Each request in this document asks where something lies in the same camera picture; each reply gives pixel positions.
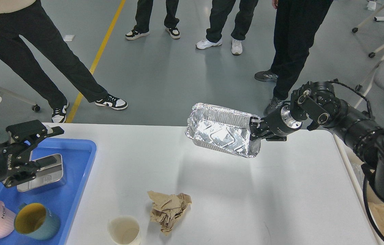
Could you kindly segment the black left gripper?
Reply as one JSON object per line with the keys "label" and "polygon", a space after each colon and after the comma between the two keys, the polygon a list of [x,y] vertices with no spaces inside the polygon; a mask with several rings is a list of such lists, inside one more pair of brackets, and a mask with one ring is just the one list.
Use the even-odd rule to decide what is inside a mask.
{"label": "black left gripper", "polygon": [[[0,182],[11,188],[36,178],[36,174],[58,163],[57,156],[29,160],[31,152],[46,138],[61,135],[61,127],[48,127],[39,120],[6,127],[8,143],[0,143]],[[17,162],[16,159],[29,160]]]}

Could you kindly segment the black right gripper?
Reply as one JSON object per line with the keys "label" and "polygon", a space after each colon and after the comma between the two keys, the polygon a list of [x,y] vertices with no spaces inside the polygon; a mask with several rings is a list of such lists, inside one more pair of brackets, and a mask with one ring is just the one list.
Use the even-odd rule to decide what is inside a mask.
{"label": "black right gripper", "polygon": [[289,134],[301,128],[302,122],[293,118],[289,104],[282,104],[263,118],[251,116],[249,126],[250,141],[262,138],[267,141],[286,141]]}

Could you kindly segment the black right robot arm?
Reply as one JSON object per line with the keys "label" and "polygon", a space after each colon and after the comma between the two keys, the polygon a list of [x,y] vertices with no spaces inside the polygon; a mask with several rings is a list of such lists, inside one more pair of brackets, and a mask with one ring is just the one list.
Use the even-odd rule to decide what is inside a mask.
{"label": "black right robot arm", "polygon": [[267,141],[285,141],[286,136],[299,130],[307,118],[312,120],[307,127],[309,131],[318,127],[331,130],[363,162],[364,206],[374,231],[384,242],[384,235],[374,224],[367,202],[369,185],[384,203],[384,127],[374,120],[370,102],[365,96],[361,96],[367,106],[364,112],[336,97],[333,84],[338,83],[338,79],[307,82],[292,91],[290,101],[282,102],[267,116],[252,116],[249,119],[250,140],[265,138]]}

